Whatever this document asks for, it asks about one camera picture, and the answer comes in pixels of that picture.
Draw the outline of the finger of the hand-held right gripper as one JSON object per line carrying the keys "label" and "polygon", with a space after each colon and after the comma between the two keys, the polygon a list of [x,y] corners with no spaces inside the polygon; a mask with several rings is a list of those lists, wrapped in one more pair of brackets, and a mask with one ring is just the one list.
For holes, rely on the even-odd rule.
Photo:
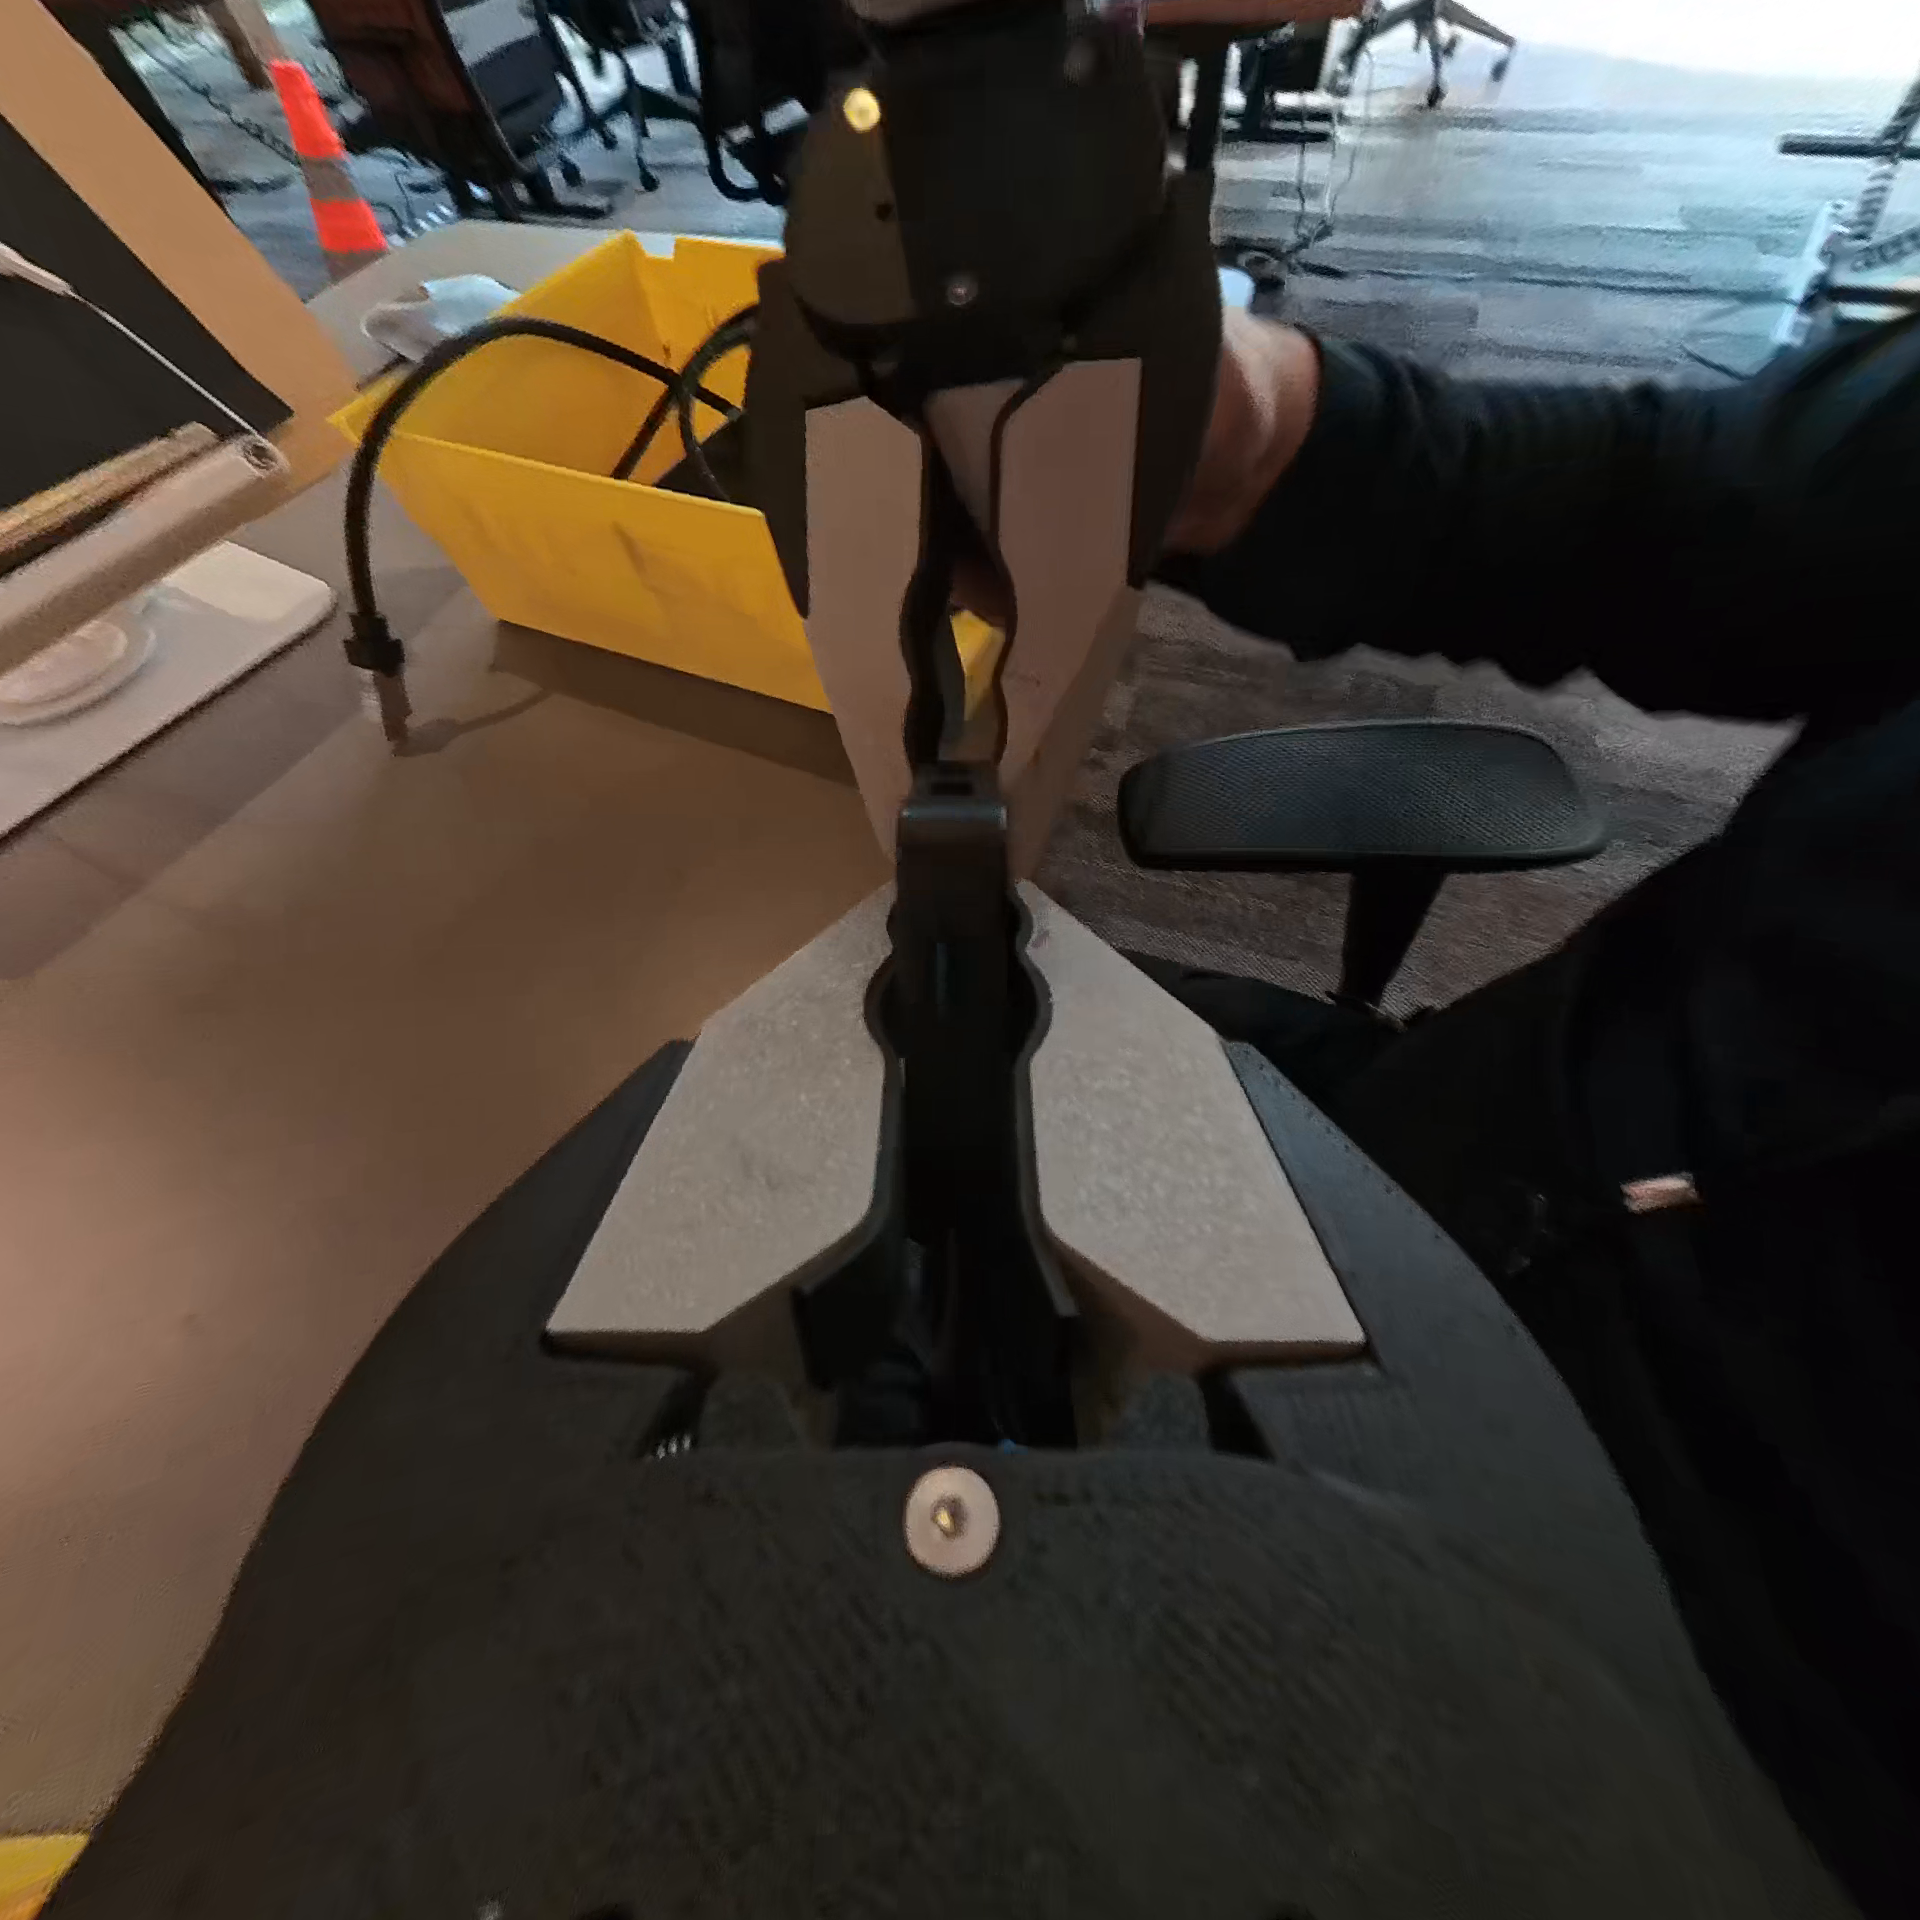
{"label": "finger of the hand-held right gripper", "polygon": [[807,648],[877,844],[907,799],[902,611],[922,567],[922,434],[870,397],[807,415]]}
{"label": "finger of the hand-held right gripper", "polygon": [[1140,367],[1070,363],[998,426],[994,538],[1012,587],[998,696],[1007,859],[1032,881],[1136,639]]}

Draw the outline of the person's right forearm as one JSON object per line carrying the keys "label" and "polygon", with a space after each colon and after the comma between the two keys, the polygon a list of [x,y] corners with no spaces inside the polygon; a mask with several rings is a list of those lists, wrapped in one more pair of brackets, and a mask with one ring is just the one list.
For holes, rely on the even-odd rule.
{"label": "person's right forearm", "polygon": [[1310,332],[1311,433],[1158,576],[1240,633],[1846,730],[1916,701],[1916,317],[1732,386],[1467,379]]}

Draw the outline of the yellow plastic bin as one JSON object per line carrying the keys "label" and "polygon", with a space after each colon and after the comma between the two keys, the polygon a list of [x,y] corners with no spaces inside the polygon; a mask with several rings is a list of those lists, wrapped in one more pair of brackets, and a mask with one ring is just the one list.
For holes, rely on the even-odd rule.
{"label": "yellow plastic bin", "polygon": [[[684,236],[656,253],[616,231],[565,267],[484,267],[511,316],[559,323],[679,370],[757,298],[779,242]],[[378,479],[495,620],[827,713],[800,612],[746,485],[734,503],[668,489],[684,456],[668,402],[629,476],[616,464],[661,379],[557,343],[488,345],[440,376]]]}
{"label": "yellow plastic bin", "polygon": [[84,1832],[2,1835],[2,1919],[37,1919],[87,1842]]}

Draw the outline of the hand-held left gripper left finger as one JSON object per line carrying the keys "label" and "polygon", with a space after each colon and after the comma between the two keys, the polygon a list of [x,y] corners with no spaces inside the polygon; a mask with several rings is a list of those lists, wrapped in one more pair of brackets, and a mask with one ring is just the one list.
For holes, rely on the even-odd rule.
{"label": "hand-held left gripper left finger", "polygon": [[867,997],[891,906],[879,887],[704,1021],[547,1320],[552,1349],[804,1386],[792,1289],[875,1201]]}

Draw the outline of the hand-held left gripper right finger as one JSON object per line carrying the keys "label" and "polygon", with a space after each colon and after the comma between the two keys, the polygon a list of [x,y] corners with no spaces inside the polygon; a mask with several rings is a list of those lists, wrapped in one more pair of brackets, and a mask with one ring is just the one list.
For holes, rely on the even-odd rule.
{"label": "hand-held left gripper right finger", "polygon": [[1019,885],[1040,1225],[1111,1370],[1349,1360],[1364,1332],[1221,1036]]}

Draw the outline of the orange traffic cone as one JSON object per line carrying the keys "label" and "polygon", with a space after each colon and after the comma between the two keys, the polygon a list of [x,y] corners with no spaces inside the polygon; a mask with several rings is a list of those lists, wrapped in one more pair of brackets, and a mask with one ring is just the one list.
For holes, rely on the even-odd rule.
{"label": "orange traffic cone", "polygon": [[270,61],[271,87],[301,171],[330,282],[344,282],[383,258],[389,239],[351,177],[348,148],[315,82],[291,58]]}

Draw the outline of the white paper sheet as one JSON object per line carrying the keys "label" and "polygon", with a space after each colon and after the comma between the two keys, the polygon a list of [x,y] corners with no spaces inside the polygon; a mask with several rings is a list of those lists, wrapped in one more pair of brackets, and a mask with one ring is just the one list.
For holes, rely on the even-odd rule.
{"label": "white paper sheet", "polygon": [[520,291],[487,275],[424,279],[412,291],[375,305],[362,317],[362,335],[379,354],[378,363],[407,369],[432,349],[456,341],[503,316]]}

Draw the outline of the person's right hand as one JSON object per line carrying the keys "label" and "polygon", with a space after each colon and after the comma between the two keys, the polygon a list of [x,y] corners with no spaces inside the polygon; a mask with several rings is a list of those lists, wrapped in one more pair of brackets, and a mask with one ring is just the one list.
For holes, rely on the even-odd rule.
{"label": "person's right hand", "polygon": [[1221,321],[1212,419],[1163,551],[1204,559],[1252,523],[1303,451],[1324,385],[1310,332],[1227,306]]}

